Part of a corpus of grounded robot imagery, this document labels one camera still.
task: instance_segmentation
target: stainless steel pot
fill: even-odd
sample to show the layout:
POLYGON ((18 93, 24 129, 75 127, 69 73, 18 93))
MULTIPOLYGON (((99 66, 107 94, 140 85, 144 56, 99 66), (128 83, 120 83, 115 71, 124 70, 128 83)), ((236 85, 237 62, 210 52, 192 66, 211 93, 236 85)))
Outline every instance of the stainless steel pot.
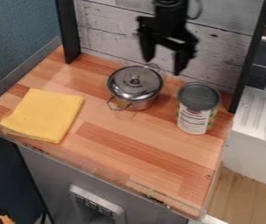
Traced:
POLYGON ((112 73, 107 85, 112 94, 107 101, 111 110, 143 110, 149 108, 158 98, 163 81, 148 66, 129 66, 112 73), (110 105, 112 101, 117 108, 110 105))

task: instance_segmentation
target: cabinet door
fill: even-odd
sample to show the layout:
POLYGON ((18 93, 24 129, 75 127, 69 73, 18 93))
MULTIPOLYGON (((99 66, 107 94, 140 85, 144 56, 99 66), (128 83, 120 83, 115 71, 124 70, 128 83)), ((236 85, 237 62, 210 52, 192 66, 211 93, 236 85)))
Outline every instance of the cabinet door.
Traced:
POLYGON ((71 199, 69 192, 71 185, 78 186, 121 207, 125 213, 126 224, 187 223, 187 218, 184 216, 147 199, 140 198, 34 150, 23 147, 19 149, 55 224, 82 223, 78 208, 71 199))

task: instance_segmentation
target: wooden floor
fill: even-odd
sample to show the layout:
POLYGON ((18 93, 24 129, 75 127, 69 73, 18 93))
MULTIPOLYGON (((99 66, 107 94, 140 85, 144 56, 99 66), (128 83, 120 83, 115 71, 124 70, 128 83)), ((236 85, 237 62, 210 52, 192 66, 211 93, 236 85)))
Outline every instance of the wooden floor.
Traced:
POLYGON ((266 224, 266 185, 223 167, 208 214, 229 224, 266 224))

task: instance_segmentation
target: wood plank wall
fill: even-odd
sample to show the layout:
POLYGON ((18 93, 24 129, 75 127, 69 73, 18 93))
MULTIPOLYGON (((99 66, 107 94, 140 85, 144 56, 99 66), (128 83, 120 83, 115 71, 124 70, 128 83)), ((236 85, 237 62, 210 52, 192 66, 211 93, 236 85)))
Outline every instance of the wood plank wall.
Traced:
MULTIPOLYGON (((263 0, 205 0, 204 14, 188 23, 199 38, 198 57, 179 79, 207 81, 232 93, 247 54, 263 0)), ((123 63, 143 64, 136 17, 153 14, 151 0, 75 0, 84 53, 123 63)), ((196 11, 192 0, 190 14, 196 11)), ((172 75, 172 52, 157 49, 152 61, 172 75)))

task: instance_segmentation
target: pot lid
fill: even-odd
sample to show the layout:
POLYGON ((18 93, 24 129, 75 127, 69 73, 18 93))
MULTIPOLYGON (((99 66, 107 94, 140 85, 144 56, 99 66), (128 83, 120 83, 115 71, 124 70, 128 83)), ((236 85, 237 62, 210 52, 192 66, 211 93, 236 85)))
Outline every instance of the pot lid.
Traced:
POLYGON ((130 66, 115 71, 108 79, 110 92, 126 101, 144 101, 162 89, 160 75, 142 66, 130 66))

